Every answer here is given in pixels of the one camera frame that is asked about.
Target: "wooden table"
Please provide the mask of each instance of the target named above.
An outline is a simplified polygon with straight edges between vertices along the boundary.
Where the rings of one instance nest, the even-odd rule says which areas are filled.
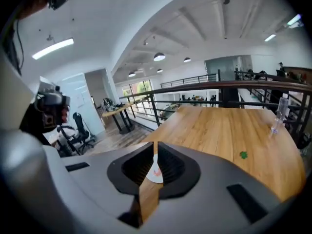
[[[266,109],[180,107],[143,142],[162,141],[225,158],[258,179],[284,201],[305,184],[300,153],[288,131],[271,133],[275,115]],[[242,159],[240,152],[247,152]],[[162,184],[140,187],[143,221],[158,205]]]
[[[118,129],[119,129],[119,133],[122,134],[122,135],[123,135],[123,134],[126,134],[126,133],[129,133],[129,132],[131,132],[131,131],[135,128],[135,126],[131,123],[126,109],[127,109],[128,107],[131,107],[133,104],[134,104],[134,103],[127,103],[127,104],[125,104],[123,107],[120,107],[120,108],[118,108],[118,109],[115,110],[115,111],[104,112],[104,113],[102,114],[102,117],[112,116],[113,119],[114,119],[114,122],[116,123],[116,125],[117,125],[117,127],[118,127]],[[124,113],[125,113],[125,115],[126,115],[126,118],[127,118],[128,121],[129,121],[129,126],[128,126],[127,122],[126,122],[125,117],[123,116],[122,111],[124,111]],[[122,128],[120,127],[120,125],[119,125],[119,123],[118,123],[118,121],[117,121],[117,119],[116,119],[116,117],[115,117],[115,114],[117,114],[117,113],[120,113],[121,119],[122,119],[123,123],[125,124],[125,128],[124,128],[124,129],[122,129]]]

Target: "black cable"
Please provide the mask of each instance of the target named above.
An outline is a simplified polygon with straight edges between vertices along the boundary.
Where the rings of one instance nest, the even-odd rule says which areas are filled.
[[[24,50],[23,50],[23,45],[22,45],[21,40],[20,40],[19,22],[20,22],[20,20],[18,19],[18,22],[17,22],[17,24],[16,24],[16,32],[17,32],[17,34],[18,34],[19,44],[20,44],[21,53],[22,53],[22,61],[21,61],[21,66],[20,66],[20,68],[19,68],[19,69],[21,70],[21,68],[22,68],[23,65],[24,65]]]

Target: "window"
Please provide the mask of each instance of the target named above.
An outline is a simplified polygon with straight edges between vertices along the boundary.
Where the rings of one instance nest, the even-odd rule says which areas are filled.
[[[135,95],[143,92],[148,92],[152,90],[152,85],[150,80],[144,80],[136,83],[132,83],[129,85],[126,85],[122,87],[122,93],[124,96],[129,96],[129,95]],[[136,97],[130,97],[130,101],[138,101],[140,99],[143,99],[146,97],[146,95],[141,95],[141,96],[136,96]],[[152,117],[152,104],[150,101],[144,101],[144,102],[139,102],[135,103],[135,106],[133,106],[133,111],[146,116],[146,117]]]

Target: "table leg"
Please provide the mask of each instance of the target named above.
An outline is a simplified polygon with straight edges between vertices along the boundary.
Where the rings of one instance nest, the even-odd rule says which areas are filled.
[[[126,115],[128,121],[129,121],[129,125],[132,126],[132,122],[130,121],[130,118],[128,116],[127,110],[123,110],[123,111],[125,112],[125,115]]]
[[[117,121],[115,115],[112,115],[112,116],[113,116],[114,122],[116,123],[116,125],[117,125],[119,131],[122,131],[122,129],[121,129],[121,127],[119,126],[119,123],[118,123],[118,121]]]
[[[127,128],[128,132],[130,132],[130,128],[129,128],[129,126],[128,126],[127,122],[126,122],[125,117],[123,116],[122,111],[120,112],[120,116],[121,116],[122,121],[123,121],[123,123],[125,124],[125,126],[126,126],[126,128]]]

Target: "black slot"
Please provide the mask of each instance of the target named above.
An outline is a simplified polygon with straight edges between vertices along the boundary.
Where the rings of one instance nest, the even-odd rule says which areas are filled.
[[[67,171],[72,172],[72,171],[79,170],[88,166],[89,164],[87,164],[86,162],[82,162],[82,163],[78,163],[74,165],[65,166],[65,168]]]
[[[250,223],[253,224],[268,214],[268,212],[250,195],[250,193],[242,185],[230,185],[227,187],[227,189]]]

